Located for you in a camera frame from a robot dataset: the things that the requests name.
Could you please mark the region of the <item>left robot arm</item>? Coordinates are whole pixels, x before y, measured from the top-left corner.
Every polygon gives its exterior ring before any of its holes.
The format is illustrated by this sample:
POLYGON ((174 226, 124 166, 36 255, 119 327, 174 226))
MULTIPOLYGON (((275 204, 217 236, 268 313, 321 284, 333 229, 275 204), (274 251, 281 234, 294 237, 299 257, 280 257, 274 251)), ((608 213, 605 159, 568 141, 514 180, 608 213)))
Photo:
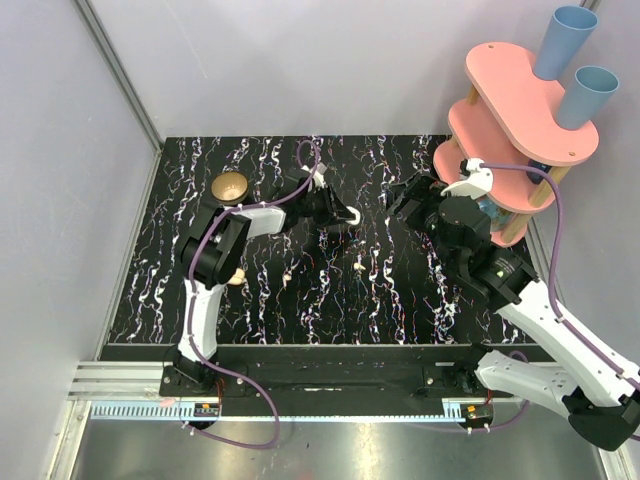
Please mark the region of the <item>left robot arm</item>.
POLYGON ((361 213, 344 205, 327 184, 325 170, 323 165, 296 170, 270 203, 255 202, 249 180, 237 171, 214 179, 210 196, 177 245, 187 300, 183 333, 172 360, 176 385, 196 396, 215 386, 216 372, 199 357, 212 360, 217 352, 220 301, 227 286, 244 280, 240 263, 248 240, 287 232, 302 219, 319 227, 360 222, 361 213))

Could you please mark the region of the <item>cream earbud charging case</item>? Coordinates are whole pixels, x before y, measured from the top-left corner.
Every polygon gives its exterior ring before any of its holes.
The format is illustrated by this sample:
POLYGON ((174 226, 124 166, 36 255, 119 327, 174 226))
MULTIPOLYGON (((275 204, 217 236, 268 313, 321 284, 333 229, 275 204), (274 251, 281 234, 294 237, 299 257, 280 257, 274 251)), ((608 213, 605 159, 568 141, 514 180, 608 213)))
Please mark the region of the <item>cream earbud charging case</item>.
POLYGON ((245 271, 241 268, 237 268, 232 277, 227 281, 230 286, 239 286, 246 282, 245 271))

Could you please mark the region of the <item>white earbud charging case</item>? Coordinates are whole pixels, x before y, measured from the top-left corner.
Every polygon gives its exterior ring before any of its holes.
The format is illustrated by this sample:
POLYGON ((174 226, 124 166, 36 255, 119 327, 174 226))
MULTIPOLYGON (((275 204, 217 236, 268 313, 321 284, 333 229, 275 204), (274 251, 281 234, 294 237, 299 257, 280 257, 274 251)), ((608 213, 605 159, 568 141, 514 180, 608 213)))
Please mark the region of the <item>white earbud charging case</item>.
POLYGON ((361 213, 359 210, 357 210, 356 208, 352 207, 352 206, 347 206, 347 209, 349 210, 349 212, 351 213, 352 218, 347 220, 347 223, 349 225, 359 225, 361 222, 361 213))

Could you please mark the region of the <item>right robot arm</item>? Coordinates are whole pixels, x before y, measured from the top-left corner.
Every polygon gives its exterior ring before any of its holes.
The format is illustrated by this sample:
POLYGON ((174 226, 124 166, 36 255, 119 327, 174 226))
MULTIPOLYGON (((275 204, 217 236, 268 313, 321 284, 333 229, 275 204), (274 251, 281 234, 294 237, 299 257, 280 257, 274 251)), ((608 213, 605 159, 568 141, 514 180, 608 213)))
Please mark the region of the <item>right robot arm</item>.
POLYGON ((491 219, 477 203, 492 185, 492 172, 481 168, 451 185, 417 173, 386 190, 387 212, 428 236, 449 276, 559 365, 546 369, 476 346, 457 363, 455 387, 470 397, 484 389, 520 397, 558 414, 592 445, 615 451, 639 428, 639 367, 561 306, 527 261, 492 243, 491 219))

